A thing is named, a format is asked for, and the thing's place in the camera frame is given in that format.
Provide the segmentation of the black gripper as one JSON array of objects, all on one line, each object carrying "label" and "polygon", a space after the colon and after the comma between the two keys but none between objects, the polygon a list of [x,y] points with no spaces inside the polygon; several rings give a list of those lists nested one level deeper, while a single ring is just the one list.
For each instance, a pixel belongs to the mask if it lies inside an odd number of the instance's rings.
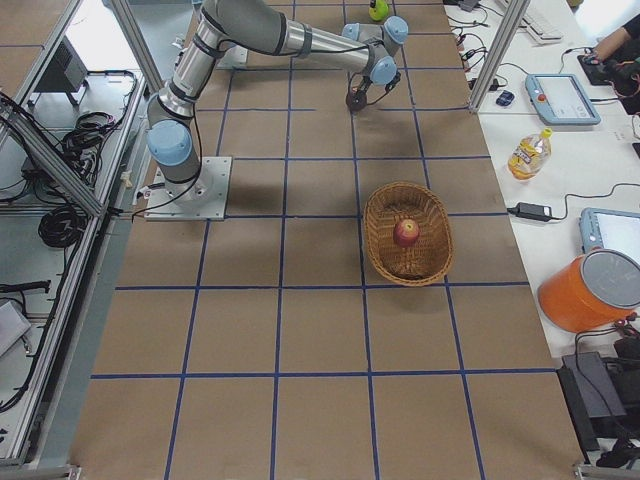
[{"label": "black gripper", "polygon": [[371,85],[371,80],[368,77],[363,77],[354,88],[354,94],[356,96],[366,96]]}]

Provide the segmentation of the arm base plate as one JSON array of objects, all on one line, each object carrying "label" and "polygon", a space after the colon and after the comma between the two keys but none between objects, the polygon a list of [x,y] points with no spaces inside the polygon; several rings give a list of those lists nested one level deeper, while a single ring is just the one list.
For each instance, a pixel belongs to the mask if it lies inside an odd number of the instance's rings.
[{"label": "arm base plate", "polygon": [[238,45],[228,49],[224,56],[216,63],[219,70],[237,70],[247,67],[249,51],[245,47]]},{"label": "arm base plate", "polygon": [[224,219],[232,158],[204,157],[200,177],[193,187],[167,183],[156,168],[155,183],[162,186],[148,195],[143,215],[148,221],[200,221]]}]

